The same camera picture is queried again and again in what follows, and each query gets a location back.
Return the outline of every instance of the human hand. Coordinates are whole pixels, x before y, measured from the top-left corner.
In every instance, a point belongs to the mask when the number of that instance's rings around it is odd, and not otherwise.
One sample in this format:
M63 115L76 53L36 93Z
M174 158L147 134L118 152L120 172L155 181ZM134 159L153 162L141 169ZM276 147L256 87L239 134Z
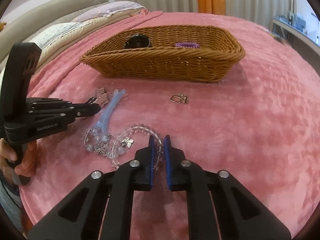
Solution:
M31 177L36 173L36 149L36 141L28 143L28 148L23 155L21 164L17 165L14 169L17 175ZM7 182L13 185L11 168L7 164L6 159L15 161L17 160L17 154L4 139L0 139L0 170Z

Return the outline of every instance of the gray sleeve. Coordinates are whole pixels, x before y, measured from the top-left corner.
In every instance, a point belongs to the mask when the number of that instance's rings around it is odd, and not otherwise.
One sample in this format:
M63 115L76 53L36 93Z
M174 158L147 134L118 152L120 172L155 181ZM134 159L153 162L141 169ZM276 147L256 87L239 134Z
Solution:
M23 233L22 226L22 202L19 193L14 192L7 185L0 172L0 204L15 227Z

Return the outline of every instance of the purple coil hair tie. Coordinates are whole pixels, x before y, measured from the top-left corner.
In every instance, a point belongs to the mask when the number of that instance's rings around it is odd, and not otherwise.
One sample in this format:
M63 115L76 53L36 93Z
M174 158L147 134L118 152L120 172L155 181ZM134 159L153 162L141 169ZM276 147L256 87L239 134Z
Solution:
M190 48L190 49L199 49L200 46L196 42L177 42L175 47L182 47L182 48Z

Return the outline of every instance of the pink fleece bedspread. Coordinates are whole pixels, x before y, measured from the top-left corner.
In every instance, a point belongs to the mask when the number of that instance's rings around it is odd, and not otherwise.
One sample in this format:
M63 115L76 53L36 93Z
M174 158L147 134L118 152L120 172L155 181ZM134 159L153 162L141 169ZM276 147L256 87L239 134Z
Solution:
M85 51L119 31L186 23L229 30L246 57L215 84L104 78L79 62ZM32 79L29 96L80 103L101 87L127 91L111 116L110 133L143 123L170 134L173 146L203 169L230 171L292 236L320 201L320 79L296 51L275 41L263 27L211 14L152 12L131 17L65 50ZM187 95L188 103L172 103L176 93ZM67 131L38 141L37 173L21 187L33 223L92 171L113 170L108 159L83 148L84 136L98 117L78 119ZM147 145L146 136L134 139L122 163ZM156 173L153 191L135 194L132 215L131 239L188 239L186 195L167 190L163 168Z

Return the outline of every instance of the device handle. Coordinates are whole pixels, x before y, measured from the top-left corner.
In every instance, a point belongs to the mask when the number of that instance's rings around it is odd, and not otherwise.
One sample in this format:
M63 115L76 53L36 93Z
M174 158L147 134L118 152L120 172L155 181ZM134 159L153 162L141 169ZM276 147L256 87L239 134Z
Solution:
M25 177L22 175L17 175L14 171L14 168L18 166L22 162L23 158L23 153L27 150L27 144L23 145L11 145L11 147L15 150L17 154L17 160L15 162L7 160L7 164L12 168L11 173L12 173L12 179L15 185L26 185L30 182L29 177Z

